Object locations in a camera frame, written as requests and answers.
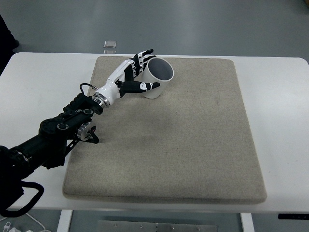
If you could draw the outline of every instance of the gray felt pad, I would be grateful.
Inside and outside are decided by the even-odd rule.
[[[126,57],[99,57],[105,84]],[[167,58],[175,75],[157,99],[126,94],[100,116],[100,143],[79,143],[66,197],[141,203],[260,203],[265,186],[234,63]]]

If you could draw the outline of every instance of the concrete floor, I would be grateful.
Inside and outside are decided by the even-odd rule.
[[[118,54],[153,48],[165,55],[309,62],[309,8],[303,0],[0,0],[0,14],[20,41],[15,52],[103,53],[104,41],[116,40]],[[89,214],[80,213],[80,223],[87,224]],[[307,226],[276,217],[253,215],[256,231],[283,231],[288,224],[289,231],[302,232]]]

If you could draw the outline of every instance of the white mug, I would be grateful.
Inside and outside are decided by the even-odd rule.
[[[142,95],[146,98],[154,99],[160,96],[163,90],[166,88],[171,79],[173,79],[174,70],[170,63],[161,57],[151,58],[147,66],[142,73],[141,82],[159,82],[160,86],[151,90],[148,90]]]

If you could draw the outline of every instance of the cup rim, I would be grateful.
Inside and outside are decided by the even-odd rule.
[[[155,77],[155,76],[151,73],[151,71],[149,70],[149,67],[148,67],[149,62],[150,62],[152,59],[162,59],[162,60],[164,60],[164,61],[172,68],[172,71],[173,71],[172,77],[171,77],[170,79],[168,79],[168,80],[161,80],[161,79]],[[171,79],[173,79],[173,77],[174,77],[174,69],[173,69],[173,66],[171,66],[171,64],[170,64],[167,60],[163,59],[162,57],[152,57],[152,58],[148,61],[147,65],[146,65],[146,69],[148,70],[149,74],[150,74],[155,80],[158,80],[158,81],[160,81],[160,82],[168,82],[168,81],[170,81]]]

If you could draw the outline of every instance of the robotic arm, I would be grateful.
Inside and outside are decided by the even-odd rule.
[[[125,60],[107,79],[106,84],[97,88],[90,84],[81,84],[82,93],[63,108],[63,113],[44,120],[40,124],[38,135],[24,143],[8,149],[0,146],[0,214],[4,217],[19,217],[28,212],[43,195],[44,188],[38,183],[22,181],[40,166],[47,169],[64,165],[66,155],[80,142],[98,143],[95,135],[96,125],[91,117],[100,115],[117,98],[126,93],[146,92],[160,86],[159,83],[134,81],[145,69],[153,50],[147,50]],[[84,95],[82,85],[96,90],[93,97]],[[34,188],[38,193],[22,209],[7,210],[23,194],[23,187]]]

